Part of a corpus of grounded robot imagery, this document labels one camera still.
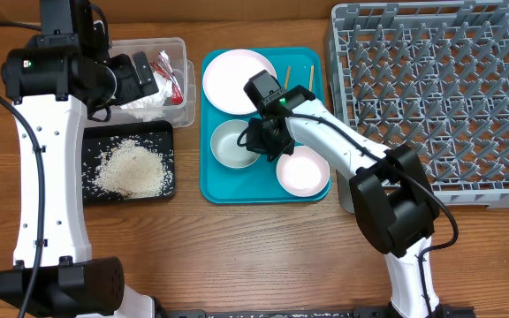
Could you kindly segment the red foil wrapper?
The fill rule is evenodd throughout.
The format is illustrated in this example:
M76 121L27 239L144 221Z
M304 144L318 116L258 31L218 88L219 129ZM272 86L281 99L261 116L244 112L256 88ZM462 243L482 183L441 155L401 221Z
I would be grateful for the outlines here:
M156 61L149 64L155 73L164 79L163 91L170 98L171 103L174 105L181 104L184 101L182 89L176 79L168 54L164 50L159 51Z

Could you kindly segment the white napkin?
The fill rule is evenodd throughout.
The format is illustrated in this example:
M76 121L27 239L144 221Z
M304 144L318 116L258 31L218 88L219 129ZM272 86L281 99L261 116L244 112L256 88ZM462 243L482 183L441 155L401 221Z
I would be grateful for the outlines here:
M120 106L120 109L125 113L145 122L162 116L161 107L172 96L172 82L157 72L154 72L153 75L159 89L158 92Z

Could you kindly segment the grey bowl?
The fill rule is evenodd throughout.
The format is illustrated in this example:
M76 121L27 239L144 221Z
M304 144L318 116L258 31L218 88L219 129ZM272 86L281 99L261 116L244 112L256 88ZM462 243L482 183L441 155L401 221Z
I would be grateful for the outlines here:
M248 127L248 122L233 119L223 122L212 133L210 148L213 156L225 167L243 169L255 163L259 154L240 147L238 140L244 142L245 136L240 137Z

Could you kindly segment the small white plate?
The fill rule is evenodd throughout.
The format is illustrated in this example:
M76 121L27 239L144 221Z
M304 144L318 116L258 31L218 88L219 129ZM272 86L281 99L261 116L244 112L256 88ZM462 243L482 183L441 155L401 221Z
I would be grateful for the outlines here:
M310 197L320 193L330 182L330 165L307 146L296 146L291 155L279 157L278 183L289 194Z

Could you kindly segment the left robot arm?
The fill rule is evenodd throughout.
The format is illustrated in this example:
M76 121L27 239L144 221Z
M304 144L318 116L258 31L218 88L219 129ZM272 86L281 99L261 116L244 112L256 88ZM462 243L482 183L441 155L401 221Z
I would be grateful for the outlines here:
M121 261L92 255L83 212L82 141L98 111L154 94L143 53L111 56L107 22L88 1L40 4L41 31L8 54L3 106L16 118L21 209L0 299L36 317L159 317L125 283Z

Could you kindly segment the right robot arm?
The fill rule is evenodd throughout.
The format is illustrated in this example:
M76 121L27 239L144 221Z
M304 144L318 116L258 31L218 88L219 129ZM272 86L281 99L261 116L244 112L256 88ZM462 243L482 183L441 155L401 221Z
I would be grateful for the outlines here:
M307 88L285 90L267 71L244 86L259 116L239 146L272 162L300 143L345 179L342 206L361 233L384 255L391 279L391 316L430 317L439 305L429 264L438 205L419 156L408 146L390 149L359 134L325 109Z

